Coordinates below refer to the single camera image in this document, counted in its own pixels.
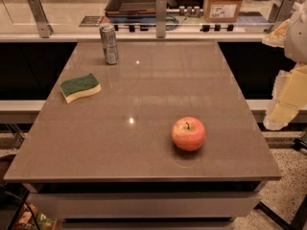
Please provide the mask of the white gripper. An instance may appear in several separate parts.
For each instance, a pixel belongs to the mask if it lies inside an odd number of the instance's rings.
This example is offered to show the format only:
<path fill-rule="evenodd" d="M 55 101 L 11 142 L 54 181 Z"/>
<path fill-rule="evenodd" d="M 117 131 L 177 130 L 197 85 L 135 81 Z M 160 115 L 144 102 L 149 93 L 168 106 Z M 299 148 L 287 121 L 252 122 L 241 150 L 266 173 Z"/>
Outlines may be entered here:
<path fill-rule="evenodd" d="M 262 39 L 262 43 L 283 48 L 296 63 L 307 63 L 307 1 L 290 20 L 282 22 Z M 297 64 L 290 72 L 280 70 L 273 86 L 263 124 L 268 130 L 286 127 L 307 104 L 307 65 Z"/>

